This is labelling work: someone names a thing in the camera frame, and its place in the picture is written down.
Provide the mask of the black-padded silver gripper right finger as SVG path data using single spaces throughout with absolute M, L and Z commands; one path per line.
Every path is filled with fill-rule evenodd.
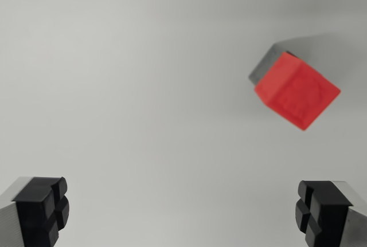
M 345 181 L 300 181 L 298 229 L 310 247 L 366 246 L 366 200 Z

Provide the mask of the black-padded silver gripper left finger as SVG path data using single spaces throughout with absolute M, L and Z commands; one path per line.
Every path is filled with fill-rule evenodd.
M 1 194 L 1 246 L 55 246 L 69 217 L 64 177 L 19 177 Z

